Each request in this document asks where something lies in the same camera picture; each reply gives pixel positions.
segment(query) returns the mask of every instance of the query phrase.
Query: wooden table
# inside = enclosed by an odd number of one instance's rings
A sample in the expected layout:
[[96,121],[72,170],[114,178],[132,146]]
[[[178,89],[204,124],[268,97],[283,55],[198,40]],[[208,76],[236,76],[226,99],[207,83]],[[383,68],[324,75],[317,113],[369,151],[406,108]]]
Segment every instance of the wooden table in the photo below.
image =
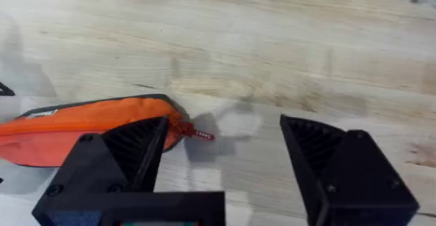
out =
[[[218,139],[165,154],[157,189],[225,189],[229,225],[305,225],[281,112],[366,129],[421,204],[412,225],[434,225],[435,19],[405,0],[0,0],[0,120],[167,93]],[[34,225],[50,176],[2,161],[2,223]]]

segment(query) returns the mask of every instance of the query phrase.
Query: zipper tag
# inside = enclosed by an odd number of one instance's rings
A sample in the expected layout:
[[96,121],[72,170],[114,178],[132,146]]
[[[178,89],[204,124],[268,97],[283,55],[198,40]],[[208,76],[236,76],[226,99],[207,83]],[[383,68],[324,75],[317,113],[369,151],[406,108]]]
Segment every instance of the zipper tag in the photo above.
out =
[[192,136],[196,136],[196,137],[208,140],[208,141],[215,140],[215,136],[214,135],[209,134],[209,133],[205,133],[203,131],[195,130],[193,128],[193,124],[192,123],[182,123],[181,126],[182,126],[182,134],[187,136],[187,137],[191,138]]

